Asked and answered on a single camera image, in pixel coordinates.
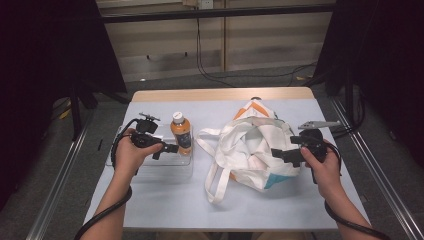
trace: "white tabletop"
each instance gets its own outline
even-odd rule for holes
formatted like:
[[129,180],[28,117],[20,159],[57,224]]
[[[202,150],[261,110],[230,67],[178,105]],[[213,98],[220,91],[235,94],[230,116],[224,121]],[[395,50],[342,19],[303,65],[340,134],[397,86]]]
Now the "white tabletop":
[[[289,123],[295,135],[300,132],[297,127],[302,123],[325,120],[315,99],[262,102]],[[191,121],[193,133],[196,134],[202,128],[222,128],[246,103],[244,100],[132,102],[123,125],[133,118],[140,118],[140,112],[159,117],[162,121],[158,123],[169,124],[172,113],[181,111]],[[334,143],[329,129],[321,130],[324,138]],[[150,178],[139,173],[131,184],[133,196],[127,203],[124,227],[180,231],[310,231],[337,228],[334,220],[325,212],[324,200],[318,193],[317,185],[312,182],[310,170],[303,165],[298,177],[275,184],[263,193],[230,181],[224,200],[214,205],[208,202],[204,189],[212,161],[212,157],[194,143],[194,167],[190,178]],[[341,173],[348,196],[367,218],[344,165]],[[105,165],[86,221],[97,208],[112,174],[113,168]]]

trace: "forearm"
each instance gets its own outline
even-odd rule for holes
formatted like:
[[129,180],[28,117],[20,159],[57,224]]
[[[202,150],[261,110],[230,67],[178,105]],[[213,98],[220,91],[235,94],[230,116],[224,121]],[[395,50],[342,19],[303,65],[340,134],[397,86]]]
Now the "forearm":
[[[327,196],[325,199],[327,204],[330,206],[331,210],[333,210],[333,212],[337,216],[349,222],[352,222],[367,228],[372,228],[371,225],[368,223],[368,221],[362,216],[359,210],[355,207],[355,205],[350,201],[350,199],[348,198],[348,196],[346,195],[345,191],[342,188],[334,191],[333,193],[331,193],[331,195]],[[347,227],[338,222],[337,222],[337,226],[344,240],[378,239],[368,234],[352,229],[350,227]]]
[[[115,174],[94,215],[122,200],[128,192],[131,177]],[[121,239],[125,204],[94,224],[81,239]]]

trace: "bottle cap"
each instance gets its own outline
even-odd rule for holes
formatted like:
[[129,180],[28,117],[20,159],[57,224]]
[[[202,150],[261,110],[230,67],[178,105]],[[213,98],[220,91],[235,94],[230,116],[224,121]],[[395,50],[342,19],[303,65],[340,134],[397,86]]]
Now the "bottle cap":
[[176,124],[184,122],[184,116],[183,116],[182,112],[175,112],[172,115],[172,118],[173,118],[174,123],[176,123]]

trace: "transparent box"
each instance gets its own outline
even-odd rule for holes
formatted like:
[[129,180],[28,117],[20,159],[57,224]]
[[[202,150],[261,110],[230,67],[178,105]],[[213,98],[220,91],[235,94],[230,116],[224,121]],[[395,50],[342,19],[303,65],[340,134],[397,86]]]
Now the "transparent box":
[[[133,177],[133,182],[142,180],[143,178],[151,179],[184,179],[190,178],[193,174],[193,126],[190,129],[191,134],[191,147],[192,150],[188,155],[180,153],[167,153],[162,152],[158,160],[153,159],[152,155],[147,156],[143,165],[138,170],[138,174]],[[167,144],[176,144],[175,137],[171,132],[170,124],[159,125],[153,137],[162,139]],[[112,166],[109,157],[106,165]]]

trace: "wall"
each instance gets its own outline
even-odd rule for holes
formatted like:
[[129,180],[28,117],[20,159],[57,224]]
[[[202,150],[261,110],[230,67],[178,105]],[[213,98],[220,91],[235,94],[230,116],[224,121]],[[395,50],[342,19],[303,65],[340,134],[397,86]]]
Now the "wall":
[[[215,0],[214,8],[334,3],[334,0]],[[190,10],[176,0],[97,0],[103,15]],[[331,13],[200,19],[206,72],[308,64],[317,61]],[[124,80],[198,74],[197,21],[106,25]]]

